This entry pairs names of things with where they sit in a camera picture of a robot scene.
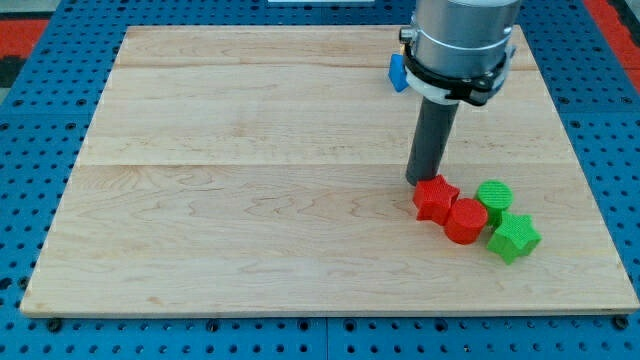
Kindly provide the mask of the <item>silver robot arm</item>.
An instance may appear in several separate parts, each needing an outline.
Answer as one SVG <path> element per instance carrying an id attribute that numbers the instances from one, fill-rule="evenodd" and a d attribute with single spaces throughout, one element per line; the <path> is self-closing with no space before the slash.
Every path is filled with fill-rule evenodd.
<path id="1" fill-rule="evenodd" d="M 520 0 L 418 0 L 399 39 L 431 72 L 478 77 L 504 58 L 520 4 Z"/>

